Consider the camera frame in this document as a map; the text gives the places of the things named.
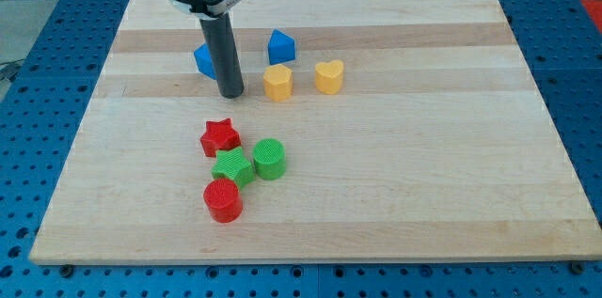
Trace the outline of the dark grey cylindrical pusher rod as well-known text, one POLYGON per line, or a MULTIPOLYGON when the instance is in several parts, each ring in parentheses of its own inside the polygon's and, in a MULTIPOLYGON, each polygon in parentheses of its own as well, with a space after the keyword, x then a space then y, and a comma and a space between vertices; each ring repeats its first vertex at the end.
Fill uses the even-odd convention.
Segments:
POLYGON ((200 26, 214 67, 219 93, 227 99, 240 97, 245 90, 240 61, 228 13, 216 19, 200 19, 200 26))

